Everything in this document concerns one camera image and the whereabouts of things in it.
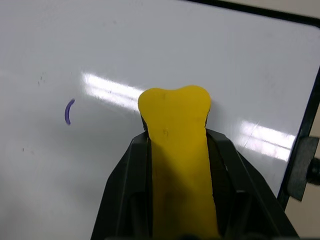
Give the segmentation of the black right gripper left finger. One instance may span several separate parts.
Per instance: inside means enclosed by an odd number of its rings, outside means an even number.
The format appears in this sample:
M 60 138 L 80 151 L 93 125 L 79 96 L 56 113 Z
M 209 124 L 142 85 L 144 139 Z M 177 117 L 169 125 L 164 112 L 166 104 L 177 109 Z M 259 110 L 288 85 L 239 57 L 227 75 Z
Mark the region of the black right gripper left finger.
M 151 240 L 153 185 L 151 141 L 135 136 L 107 179 L 92 240 Z

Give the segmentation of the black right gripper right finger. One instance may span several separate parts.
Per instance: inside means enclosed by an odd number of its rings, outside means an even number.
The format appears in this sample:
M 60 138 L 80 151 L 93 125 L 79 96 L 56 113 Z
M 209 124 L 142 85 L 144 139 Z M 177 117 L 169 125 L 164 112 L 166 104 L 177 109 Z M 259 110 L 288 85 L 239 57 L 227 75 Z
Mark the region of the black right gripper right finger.
M 298 239 L 297 232 L 260 172 L 224 134 L 208 129 L 206 137 L 221 239 Z

